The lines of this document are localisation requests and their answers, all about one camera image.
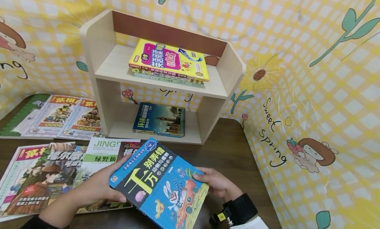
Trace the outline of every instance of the person's left hand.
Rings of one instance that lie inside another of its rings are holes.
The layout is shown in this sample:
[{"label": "person's left hand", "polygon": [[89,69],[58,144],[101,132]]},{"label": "person's left hand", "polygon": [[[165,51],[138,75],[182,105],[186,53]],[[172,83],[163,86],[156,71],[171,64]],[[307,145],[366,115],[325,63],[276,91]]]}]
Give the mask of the person's left hand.
[{"label": "person's left hand", "polygon": [[130,156],[125,156],[120,161],[96,172],[81,185],[70,190],[67,193],[68,196],[74,199],[78,208],[94,204],[101,199],[126,202],[127,200],[121,192],[110,187],[109,179],[113,172],[119,169],[129,158]]}]

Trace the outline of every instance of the dark wooden tabletop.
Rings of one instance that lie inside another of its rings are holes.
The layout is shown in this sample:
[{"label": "dark wooden tabletop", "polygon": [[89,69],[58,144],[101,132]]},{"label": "dark wooden tabletop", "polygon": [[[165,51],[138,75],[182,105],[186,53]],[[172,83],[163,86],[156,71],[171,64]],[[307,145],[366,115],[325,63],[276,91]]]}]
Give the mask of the dark wooden tabletop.
[{"label": "dark wooden tabletop", "polygon": [[[17,109],[0,121],[2,128]],[[18,146],[46,144],[49,140],[0,139],[0,173],[5,169]],[[165,146],[194,166],[210,167],[224,174],[243,192],[246,192],[259,211],[260,217],[270,229],[281,228],[261,178],[241,125],[232,119],[219,119],[210,137],[203,146],[165,143]],[[208,195],[198,216],[195,228],[210,228],[209,217],[222,210],[222,201]],[[29,217],[0,223],[0,229],[18,229]],[[157,228],[136,209],[121,209],[109,212],[76,215],[71,229],[125,229]],[[220,228],[228,228],[226,223]]]}]

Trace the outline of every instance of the red cartoon car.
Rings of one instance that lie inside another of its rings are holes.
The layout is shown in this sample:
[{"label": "red cartoon car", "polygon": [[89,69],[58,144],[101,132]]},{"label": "red cartoon car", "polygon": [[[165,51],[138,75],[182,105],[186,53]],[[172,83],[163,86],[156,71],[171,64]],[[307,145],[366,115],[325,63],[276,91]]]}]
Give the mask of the red cartoon car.
[{"label": "red cartoon car", "polygon": [[186,190],[186,196],[182,207],[177,211],[177,224],[175,225],[177,229],[184,226],[187,215],[193,212],[192,205],[195,193],[197,192],[197,184],[191,180],[186,181],[183,189]]}]

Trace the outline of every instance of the blue book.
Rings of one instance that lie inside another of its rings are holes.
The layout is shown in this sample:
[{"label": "blue book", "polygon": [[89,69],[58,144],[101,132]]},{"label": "blue book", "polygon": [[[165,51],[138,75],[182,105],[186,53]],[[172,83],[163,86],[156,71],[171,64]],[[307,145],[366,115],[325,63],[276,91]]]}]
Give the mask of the blue book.
[{"label": "blue book", "polygon": [[185,136],[185,108],[141,102],[133,132]]},{"label": "blue book", "polygon": [[110,186],[165,229],[191,229],[208,192],[203,174],[154,138],[110,176]]}]

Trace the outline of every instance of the orange sunflower center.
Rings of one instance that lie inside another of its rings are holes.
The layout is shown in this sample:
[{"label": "orange sunflower center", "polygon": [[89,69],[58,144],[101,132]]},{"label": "orange sunflower center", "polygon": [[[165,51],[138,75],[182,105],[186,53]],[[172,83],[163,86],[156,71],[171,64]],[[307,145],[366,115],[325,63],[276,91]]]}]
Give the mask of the orange sunflower center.
[{"label": "orange sunflower center", "polygon": [[267,73],[267,72],[264,69],[260,69],[257,72],[255,72],[255,74],[253,75],[253,79],[255,81],[259,81],[260,79],[262,79],[265,76],[265,73]]}]

